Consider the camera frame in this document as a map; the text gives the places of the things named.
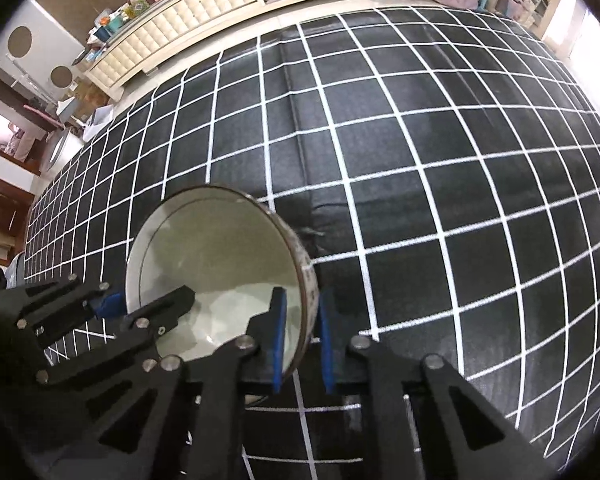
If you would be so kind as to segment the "green speckled ceramic bowl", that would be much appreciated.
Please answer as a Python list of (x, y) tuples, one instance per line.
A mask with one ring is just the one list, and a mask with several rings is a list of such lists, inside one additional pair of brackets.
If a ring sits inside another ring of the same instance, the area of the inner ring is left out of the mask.
[(159, 337), (160, 356), (210, 356), (244, 334), (281, 287), (287, 299), (283, 375), (298, 368), (312, 338), (320, 290), (302, 241), (274, 211), (221, 185), (186, 188), (163, 200), (134, 237), (126, 310), (140, 310), (181, 286), (195, 299)]

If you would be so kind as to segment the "round grey white stool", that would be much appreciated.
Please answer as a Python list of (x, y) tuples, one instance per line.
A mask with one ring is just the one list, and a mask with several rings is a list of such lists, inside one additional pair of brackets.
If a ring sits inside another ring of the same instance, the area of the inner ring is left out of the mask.
[(50, 177), (64, 168), (84, 147), (79, 130), (68, 127), (56, 130), (46, 142), (40, 166), (41, 174)]

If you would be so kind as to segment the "white cardboard box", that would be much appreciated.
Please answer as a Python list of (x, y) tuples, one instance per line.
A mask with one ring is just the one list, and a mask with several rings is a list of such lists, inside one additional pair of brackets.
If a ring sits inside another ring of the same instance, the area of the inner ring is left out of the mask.
[(114, 106), (105, 105), (97, 107), (91, 117), (87, 119), (82, 133), (82, 140), (90, 142), (103, 128), (106, 128), (114, 120)]

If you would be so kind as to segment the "black white grid tablecloth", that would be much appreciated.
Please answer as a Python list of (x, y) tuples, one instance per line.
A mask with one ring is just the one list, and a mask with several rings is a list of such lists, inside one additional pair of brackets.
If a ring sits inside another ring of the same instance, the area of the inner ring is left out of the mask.
[(293, 24), (151, 81), (31, 212), (29, 281), (114, 286), (160, 200), (225, 184), (302, 238), (362, 333), (449, 360), (547, 459), (600, 434), (600, 116), (492, 14)]

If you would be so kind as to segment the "cream tufted tv cabinet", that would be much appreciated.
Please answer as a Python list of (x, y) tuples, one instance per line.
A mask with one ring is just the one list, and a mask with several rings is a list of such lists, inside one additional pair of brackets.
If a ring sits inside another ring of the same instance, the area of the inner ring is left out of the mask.
[(100, 49), (85, 76), (117, 101), (122, 87), (172, 56), (242, 21), (311, 0), (160, 0)]

